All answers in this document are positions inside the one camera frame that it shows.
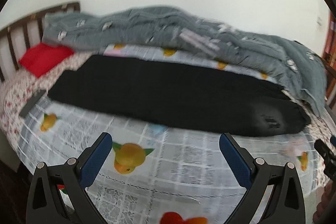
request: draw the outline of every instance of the bed frame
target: bed frame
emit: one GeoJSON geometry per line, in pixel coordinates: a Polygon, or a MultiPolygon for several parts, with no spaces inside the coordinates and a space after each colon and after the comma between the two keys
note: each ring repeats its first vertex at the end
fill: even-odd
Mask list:
{"type": "Polygon", "coordinates": [[[17,71],[20,68],[20,64],[18,64],[18,60],[21,58],[22,54],[29,49],[31,46],[38,43],[42,40],[43,29],[44,29],[44,17],[46,13],[56,13],[56,12],[73,12],[80,11],[80,3],[79,2],[71,2],[61,4],[55,7],[50,7],[45,10],[40,10],[31,15],[27,15],[10,25],[4,27],[0,31],[0,41],[2,42],[0,47],[8,47],[11,63],[4,61],[3,54],[0,54],[0,80],[4,82],[6,79],[10,78],[13,74],[13,71],[17,71]],[[34,28],[33,25],[37,25],[38,39],[35,43],[33,43],[33,34],[34,28]]]}
{"type": "MultiPolygon", "coordinates": [[[[13,72],[15,73],[20,68],[20,64],[18,64],[18,60],[21,58],[23,53],[29,49],[31,46],[33,46],[33,43],[31,42],[29,38],[29,28],[28,25],[31,22],[37,23],[38,28],[38,42],[41,41],[43,36],[43,19],[46,13],[56,13],[56,12],[72,12],[72,11],[80,11],[80,3],[79,2],[71,2],[71,3],[65,3],[61,4],[55,7],[50,7],[45,10],[41,10],[38,12],[35,12],[31,15],[27,15],[26,17],[23,17],[10,25],[6,26],[0,31],[0,41],[3,39],[5,40],[5,47],[9,48],[10,56],[11,56],[11,63],[8,64],[8,62],[3,62],[3,55],[0,53],[0,80],[1,82],[4,82],[8,78],[10,78],[13,75],[13,72]],[[16,39],[13,43],[13,31],[21,30],[21,34],[23,35],[23,39],[16,39]],[[18,54],[17,48],[18,44],[24,45],[24,50],[21,52],[21,54],[18,54]],[[12,67],[12,70],[10,72],[12,73],[6,73],[6,77],[3,73],[3,71],[8,68],[12,67]]],[[[332,80],[336,80],[336,70],[334,70],[324,59],[321,59],[324,66],[325,66],[325,72],[327,74],[328,78],[328,86],[332,83],[332,80]]],[[[330,109],[332,109],[336,103],[336,87],[334,88],[334,91],[331,93],[331,98],[328,98],[328,106],[330,109]]]]}

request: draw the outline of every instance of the red pillow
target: red pillow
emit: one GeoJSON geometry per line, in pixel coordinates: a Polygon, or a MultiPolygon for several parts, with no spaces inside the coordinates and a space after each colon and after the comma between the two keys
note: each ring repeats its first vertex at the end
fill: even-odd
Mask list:
{"type": "Polygon", "coordinates": [[[19,63],[39,78],[73,53],[74,51],[69,47],[51,47],[39,43],[35,47],[28,49],[19,60],[19,63]]]}

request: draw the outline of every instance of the gray comforter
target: gray comforter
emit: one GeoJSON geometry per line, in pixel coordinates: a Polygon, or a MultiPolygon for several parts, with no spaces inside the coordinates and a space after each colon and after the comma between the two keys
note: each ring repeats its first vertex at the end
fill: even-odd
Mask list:
{"type": "Polygon", "coordinates": [[[85,13],[46,16],[43,41],[75,50],[98,50],[112,43],[177,48],[274,77],[314,114],[324,108],[324,66],[298,42],[237,30],[172,7],[129,9],[104,17],[85,13]]]}

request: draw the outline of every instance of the black garment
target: black garment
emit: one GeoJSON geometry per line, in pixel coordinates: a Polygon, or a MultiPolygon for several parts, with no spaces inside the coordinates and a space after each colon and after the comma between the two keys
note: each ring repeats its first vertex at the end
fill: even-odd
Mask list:
{"type": "Polygon", "coordinates": [[[170,127],[243,136],[298,133],[309,116],[283,88],[251,76],[177,63],[91,56],[48,96],[170,127]]]}

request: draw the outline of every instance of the black fabric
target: black fabric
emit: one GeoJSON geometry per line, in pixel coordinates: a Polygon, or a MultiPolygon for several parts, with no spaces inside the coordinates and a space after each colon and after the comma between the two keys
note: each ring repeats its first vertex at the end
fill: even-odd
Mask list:
{"type": "Polygon", "coordinates": [[[243,136],[298,133],[310,118],[282,90],[216,69],[93,55],[77,71],[64,71],[48,96],[170,127],[243,136]]]}

